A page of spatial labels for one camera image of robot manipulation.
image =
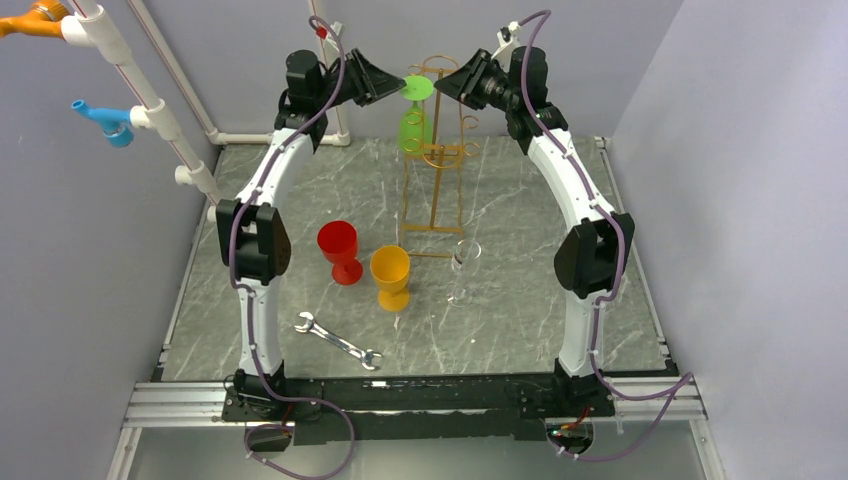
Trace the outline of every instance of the lavender wall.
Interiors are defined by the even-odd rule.
[[[343,22],[345,46],[398,76],[429,55],[465,63],[478,48],[494,52],[498,28],[543,8],[553,16],[539,36],[548,53],[549,88],[577,133],[611,135],[682,0],[147,0],[146,4],[219,130],[272,128],[285,88],[284,62],[316,49],[306,25],[309,2]],[[524,34],[525,41],[529,31]],[[400,96],[366,109],[351,105],[359,136],[392,136],[408,107]],[[475,133],[505,133],[503,114],[481,112]]]
[[[18,15],[28,0],[3,2]],[[121,1],[103,2],[203,159],[214,151]],[[94,49],[0,39],[0,424],[4,479],[104,478],[135,381],[155,366],[204,198],[153,132],[110,147],[74,113],[128,108]]]
[[[612,139],[728,478],[848,471],[848,5],[686,0]]]

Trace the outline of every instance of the gray marble surface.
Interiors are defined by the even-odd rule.
[[[311,311],[326,328],[384,355],[378,375],[550,371],[563,338],[564,290],[553,256],[565,234],[562,215],[541,173],[508,137],[475,139],[480,155],[462,166],[466,237],[483,248],[468,307],[447,304],[453,275],[447,259],[412,257],[411,301],[400,314],[382,310],[368,271],[373,252],[398,241],[404,160],[394,140],[354,140],[323,147],[300,174],[283,209],[292,259],[280,291],[279,338],[288,376],[365,376],[358,361],[313,335],[294,331],[297,314]],[[601,192],[614,202],[610,179],[594,140],[575,144]],[[227,196],[246,183],[263,157],[262,146],[229,146],[218,181]],[[410,171],[408,221],[429,218],[434,172],[415,162]],[[456,222],[457,181],[442,182],[438,223]],[[343,287],[315,243],[325,223],[342,219],[359,233],[365,275]],[[456,236],[406,233],[407,250],[447,251]],[[240,348],[239,306],[221,263],[213,225],[204,225],[191,267],[164,380],[218,379],[235,371]],[[663,368],[642,280],[628,265],[623,287],[608,307],[603,332],[606,368]]]

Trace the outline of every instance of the yellow goblet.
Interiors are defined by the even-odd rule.
[[[399,312],[409,304],[409,255],[397,245],[380,247],[371,257],[371,275],[380,292],[377,303],[385,310]]]

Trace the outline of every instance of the red goblet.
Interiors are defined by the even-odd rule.
[[[362,278],[362,264],[356,259],[359,245],[353,225],[336,220],[318,231],[318,248],[333,264],[333,280],[340,285],[353,285]]]

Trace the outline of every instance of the metal frame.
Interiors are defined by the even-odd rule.
[[[644,395],[674,385],[679,377],[610,378],[615,387],[628,395]],[[141,428],[244,428],[267,422],[224,422],[221,411],[227,392],[222,382],[160,382],[137,383],[130,397],[124,418],[124,429]],[[656,418],[665,399],[630,402],[615,399],[617,414],[613,417],[592,417],[600,422],[644,422]],[[382,414],[402,413],[405,410],[379,410]],[[442,414],[443,410],[431,413]],[[694,380],[683,387],[664,417],[667,421],[703,421],[707,419],[701,394]],[[574,419],[552,417],[549,423],[566,423]]]
[[[606,140],[601,137],[596,137],[596,141],[601,157],[604,161],[604,166],[610,177],[616,200],[618,204],[621,205],[621,196],[615,182],[615,177],[613,176],[609,165],[608,154],[606,151]],[[216,178],[219,172],[219,166],[220,164],[216,165],[215,168]],[[203,214],[195,231],[194,243],[189,254],[186,272],[183,275],[179,298],[177,299],[174,307],[171,324],[169,325],[165,342],[162,347],[160,362],[156,369],[158,373],[161,373],[164,364],[167,361],[167,354],[174,333],[176,319],[179,315],[185,289],[188,284],[191,266],[197,253],[200,235],[206,223],[205,213],[207,208],[208,204],[204,206]],[[635,246],[633,247],[633,255],[639,273],[642,276],[645,294],[650,307],[652,320],[657,330],[661,352],[666,360],[671,360],[671,353],[668,349],[662,328],[659,324],[651,293],[644,281],[644,270]],[[663,390],[672,386],[679,380],[679,377],[622,377],[616,376],[614,372],[609,373],[610,377],[608,380],[617,389],[628,395],[644,395],[646,393]],[[139,439],[145,428],[245,428],[246,426],[253,426],[256,423],[264,423],[224,422],[221,419],[221,414],[224,410],[226,397],[227,392],[223,383],[220,381],[137,383],[130,398],[107,479],[125,480],[128,478]],[[616,410],[615,415],[610,417],[591,417],[591,419],[593,422],[616,422],[619,432],[621,432],[623,431],[625,423],[653,420],[662,408],[664,401],[665,399],[630,402],[621,398],[613,398]],[[473,413],[465,410],[462,411],[465,413]],[[387,412],[381,410],[380,413],[402,413],[402,411]],[[434,410],[429,411],[429,413],[444,414],[446,412]],[[551,417],[544,419],[544,422],[546,424],[554,425],[574,420],[574,418],[568,417]],[[707,423],[707,414],[703,400],[694,379],[689,385],[683,387],[683,389],[675,395],[675,398],[672,400],[672,404],[663,418],[663,421],[688,421],[692,430],[693,440],[697,448],[701,465],[704,469],[705,478],[708,480],[725,480],[724,469],[721,465],[721,460],[719,458],[715,442],[712,438],[709,424]]]

